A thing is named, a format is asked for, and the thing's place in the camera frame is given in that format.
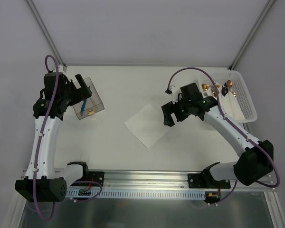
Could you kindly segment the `white paper napkin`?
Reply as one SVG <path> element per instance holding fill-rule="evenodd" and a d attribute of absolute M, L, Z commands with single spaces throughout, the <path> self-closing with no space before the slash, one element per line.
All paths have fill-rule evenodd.
<path fill-rule="evenodd" d="M 150 104 L 124 122 L 127 129 L 146 147 L 152 147 L 169 128 L 163 125 L 163 116 Z"/>

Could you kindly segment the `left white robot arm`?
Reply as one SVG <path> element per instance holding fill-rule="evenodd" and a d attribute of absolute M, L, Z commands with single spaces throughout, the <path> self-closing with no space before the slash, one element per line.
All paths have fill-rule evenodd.
<path fill-rule="evenodd" d="M 44 76 L 44 88 L 33 106 L 35 138 L 31 159 L 24 178 L 16 180 L 15 190 L 29 202 L 62 202 L 73 183 L 89 182 L 88 165 L 84 161 L 69 162 L 55 173 L 54 159 L 57 136 L 67 108 L 81 105 L 92 96 L 91 79 L 75 76 L 76 82 L 64 73 L 50 72 Z"/>

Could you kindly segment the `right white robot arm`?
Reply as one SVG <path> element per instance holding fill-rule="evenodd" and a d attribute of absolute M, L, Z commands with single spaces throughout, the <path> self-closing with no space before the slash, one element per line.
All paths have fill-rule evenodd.
<path fill-rule="evenodd" d="M 211 125 L 234 149 L 238 155 L 236 162 L 214 163 L 203 172 L 203 182 L 214 188 L 222 180 L 236 180 L 249 186 L 271 173 L 273 166 L 273 145 L 270 141 L 260 141 L 245 131 L 234 119 L 228 116 L 212 96 L 204 97 L 196 83 L 181 88 L 172 85 L 166 90 L 172 101 L 161 107 L 164 125 L 175 125 L 190 115 Z"/>

